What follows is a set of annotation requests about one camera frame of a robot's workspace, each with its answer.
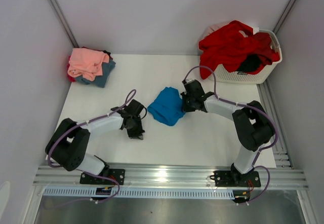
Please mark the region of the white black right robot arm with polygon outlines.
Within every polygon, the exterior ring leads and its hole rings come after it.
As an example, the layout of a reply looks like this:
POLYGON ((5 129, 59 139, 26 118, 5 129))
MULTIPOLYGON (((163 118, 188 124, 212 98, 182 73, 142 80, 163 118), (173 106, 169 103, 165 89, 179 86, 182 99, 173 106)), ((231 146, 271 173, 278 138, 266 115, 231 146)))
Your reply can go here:
POLYGON ((263 145, 276 135, 275 126, 258 101, 248 104, 220 98, 215 92, 206 93, 197 80, 183 80, 185 91, 182 110, 186 113, 203 111, 233 121, 241 148, 231 165, 230 179, 235 185, 243 185, 254 170, 254 164, 263 145))

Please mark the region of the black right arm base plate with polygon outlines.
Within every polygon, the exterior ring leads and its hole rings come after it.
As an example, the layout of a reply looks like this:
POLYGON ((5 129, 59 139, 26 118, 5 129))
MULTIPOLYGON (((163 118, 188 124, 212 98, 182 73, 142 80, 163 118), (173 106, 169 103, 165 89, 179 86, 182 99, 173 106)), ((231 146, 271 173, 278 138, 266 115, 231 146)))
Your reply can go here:
POLYGON ((254 186, 259 188, 261 181, 259 173, 251 170, 248 173, 241 174, 231 170, 216 170, 213 175, 209 176, 213 180, 216 187, 243 187, 254 186))

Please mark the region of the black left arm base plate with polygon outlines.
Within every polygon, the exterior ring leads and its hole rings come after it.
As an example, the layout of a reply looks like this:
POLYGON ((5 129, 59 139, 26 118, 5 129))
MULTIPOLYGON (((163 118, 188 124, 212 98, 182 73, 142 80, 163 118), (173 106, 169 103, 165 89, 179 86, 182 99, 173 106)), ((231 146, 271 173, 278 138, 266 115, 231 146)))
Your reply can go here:
POLYGON ((82 173, 79 183, 80 184, 87 184, 87 185, 115 185, 115 182, 108 180, 107 178, 113 179, 119 185, 124 185, 125 180, 125 173, 124 169, 106 169, 100 176, 105 177, 105 179, 93 177, 86 173, 82 173))

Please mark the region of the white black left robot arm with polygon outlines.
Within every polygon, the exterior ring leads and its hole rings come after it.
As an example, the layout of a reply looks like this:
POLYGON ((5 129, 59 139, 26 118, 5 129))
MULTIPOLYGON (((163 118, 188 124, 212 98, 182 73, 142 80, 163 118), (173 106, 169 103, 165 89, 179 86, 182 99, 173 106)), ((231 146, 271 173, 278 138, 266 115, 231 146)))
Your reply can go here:
POLYGON ((142 111, 147 111, 145 106, 132 99, 127 105, 114 107, 108 113, 83 123, 64 119, 46 146, 48 165, 89 173, 98 184, 107 182, 107 163, 88 154, 88 144, 94 138, 115 130, 126 130, 130 139, 142 140, 145 132, 140 116, 142 111))

